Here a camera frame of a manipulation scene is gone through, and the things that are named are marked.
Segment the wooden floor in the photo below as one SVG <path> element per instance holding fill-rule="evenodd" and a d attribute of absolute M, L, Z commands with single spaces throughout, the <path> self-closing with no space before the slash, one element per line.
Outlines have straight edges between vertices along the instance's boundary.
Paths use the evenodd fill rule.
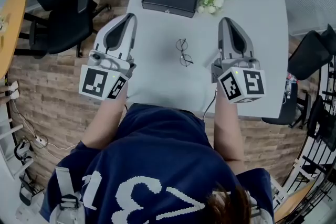
<path fill-rule="evenodd" d="M 98 30 L 114 16 L 125 13 L 128 0 L 96 0 L 99 4 L 110 3 L 112 10 L 102 13 L 94 21 Z M 47 17 L 48 14 L 36 11 L 34 14 Z M 58 55 L 48 55 L 37 60 L 32 57 L 15 56 L 8 72 L 9 81 L 19 81 L 20 98 L 15 101 L 19 112 L 29 121 L 29 128 L 18 132 L 18 139 L 23 136 L 32 141 L 36 153 L 35 161 L 28 169 L 37 175 L 37 181 L 46 186 L 59 159 L 70 150 L 59 150 L 52 145 L 38 149 L 33 143 L 32 132 L 47 137 L 50 143 L 68 148 L 77 144 L 95 112 L 99 101 L 78 94 L 80 68 L 87 62 L 87 55 L 92 48 L 95 35 L 82 43 L 84 57 L 75 57 L 74 49 Z M 290 52 L 297 46 L 295 40 L 290 42 Z M 27 47 L 20 40 L 19 48 Z M 315 93 L 317 79 L 300 83 L 301 89 Z M 13 103 L 10 103 L 14 125 L 22 122 Z M 213 143 L 214 120 L 206 119 L 206 133 Z M 295 158 L 300 152 L 306 132 L 290 129 L 286 126 L 269 125 L 260 119 L 241 119 L 241 132 L 245 141 L 246 165 L 248 168 L 264 167 L 280 183 L 289 173 Z"/>

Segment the navy blue shirt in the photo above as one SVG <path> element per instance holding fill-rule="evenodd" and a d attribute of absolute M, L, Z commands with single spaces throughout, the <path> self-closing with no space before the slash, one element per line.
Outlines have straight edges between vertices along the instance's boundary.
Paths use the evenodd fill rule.
<path fill-rule="evenodd" d="M 210 146 L 204 122 L 185 111 L 134 105 L 107 148 L 79 143 L 57 166 L 69 168 L 86 223 L 198 223 L 219 185 L 241 185 L 273 217 L 269 174 L 259 168 L 235 176 Z M 54 172 L 41 215 L 49 221 L 60 201 Z"/>

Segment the white table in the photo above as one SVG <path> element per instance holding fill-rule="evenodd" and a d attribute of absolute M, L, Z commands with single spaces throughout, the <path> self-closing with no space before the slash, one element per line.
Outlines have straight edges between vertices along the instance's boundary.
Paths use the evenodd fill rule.
<path fill-rule="evenodd" d="M 238 105 L 238 114 L 277 118 L 282 104 L 288 62 L 288 24 L 285 0 L 225 0 L 217 16 L 196 13 L 193 18 L 143 9 L 130 0 L 127 12 L 138 19 L 131 54 L 138 65 L 129 82 L 129 101 L 205 111 L 216 84 L 211 63 L 217 55 L 218 23 L 229 17 L 239 23 L 254 44 L 255 57 L 266 74 L 267 96 Z M 194 65 L 180 64 L 175 47 L 186 38 L 186 54 Z M 214 112 L 214 104 L 209 112 Z"/>

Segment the cable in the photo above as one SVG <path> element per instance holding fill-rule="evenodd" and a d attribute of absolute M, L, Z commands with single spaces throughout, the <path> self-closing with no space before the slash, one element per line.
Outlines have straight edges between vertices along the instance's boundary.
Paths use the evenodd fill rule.
<path fill-rule="evenodd" d="M 33 137 L 36 139 L 37 138 L 37 135 L 36 135 L 36 131 L 35 131 L 35 128 L 34 128 L 34 126 L 32 125 L 32 123 L 31 122 L 29 122 L 20 112 L 19 112 L 19 110 L 17 109 L 17 107 L 16 107 L 16 104 L 15 104 L 15 102 L 14 102 L 14 100 L 12 99 L 12 101 L 13 101 L 13 105 L 14 105 L 14 107 L 15 107 L 15 109 L 16 109 L 16 111 L 17 112 L 15 112 L 14 110 L 13 110 L 13 112 L 15 113 L 15 114 L 19 114 L 19 116 L 21 117 L 21 119 L 22 119 L 22 122 L 23 123 L 25 123 L 26 125 L 27 125 L 27 127 L 28 127 L 28 129 L 30 130 L 30 132 L 31 132 L 31 134 L 33 135 Z M 30 127 L 29 127 L 29 125 L 27 124 L 27 122 L 31 125 L 31 127 L 33 128 L 33 130 L 34 131 L 32 131 L 31 129 L 30 129 Z M 75 145 L 72 145 L 72 146 L 70 146 L 70 147 L 68 147 L 68 148 L 63 148 L 63 147 L 58 147 L 58 146 L 56 146 L 56 145 L 54 145 L 53 143 L 50 143 L 49 141 L 48 141 L 48 138 L 45 136 L 45 135 L 40 135 L 40 137 L 44 137 L 44 139 L 45 139 L 45 141 L 46 141 L 46 145 L 45 146 L 43 146 L 43 147 L 39 147 L 39 146 L 37 146 L 36 144 L 35 144 L 35 142 L 33 142 L 33 144 L 40 150 L 40 149 L 42 149 L 42 148 L 44 148 L 44 150 L 49 154 L 49 155 L 51 155 L 52 157 L 54 157 L 54 158 L 56 158 L 56 159 L 58 159 L 58 160 L 62 160 L 62 159 L 60 159 L 60 158 L 58 158 L 58 157 L 56 157 L 56 156 L 54 156 L 52 153 L 50 153 L 49 151 L 47 151 L 47 149 L 45 148 L 45 147 L 47 147 L 48 145 L 52 145 L 52 146 L 54 146 L 55 148 L 57 148 L 57 149 L 59 149 L 59 150 L 68 150 L 68 149 L 70 149 L 70 148 L 72 148 L 72 147 L 74 147 L 74 146 L 77 146 L 77 144 L 75 144 Z"/>
<path fill-rule="evenodd" d="M 63 148 L 63 147 L 58 147 L 58 146 L 56 146 L 56 145 L 54 145 L 53 143 L 50 143 L 50 142 L 47 142 L 47 144 L 48 144 L 48 145 L 52 145 L 52 146 L 54 146 L 55 148 L 57 148 L 57 149 L 59 149 L 59 150 L 64 150 L 64 151 L 67 151 L 68 149 L 70 149 L 70 148 L 72 148 L 72 147 L 78 145 L 78 144 L 76 144 L 76 145 L 69 146 L 69 147 L 67 147 L 67 148 Z"/>
<path fill-rule="evenodd" d="M 215 96 L 214 96 L 213 100 L 211 101 L 210 105 L 206 108 L 206 110 L 205 110 L 205 112 L 204 112 L 204 114 L 203 114 L 202 121 L 204 121 L 205 114 L 207 113 L 207 111 L 209 110 L 210 106 L 211 106 L 211 105 L 213 104 L 213 102 L 215 101 L 216 96 L 217 96 L 217 88 L 216 88 L 216 90 L 215 90 Z"/>

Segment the eyeglasses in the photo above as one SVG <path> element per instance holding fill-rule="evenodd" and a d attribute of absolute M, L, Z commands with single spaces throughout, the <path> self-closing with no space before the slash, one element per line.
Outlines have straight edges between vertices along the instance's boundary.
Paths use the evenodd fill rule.
<path fill-rule="evenodd" d="M 188 48 L 188 43 L 186 39 L 179 39 L 176 42 L 176 48 L 181 52 L 181 57 L 180 57 L 180 63 L 181 65 L 187 67 L 191 63 L 193 64 L 194 62 L 192 61 L 190 55 L 185 54 L 184 51 Z"/>

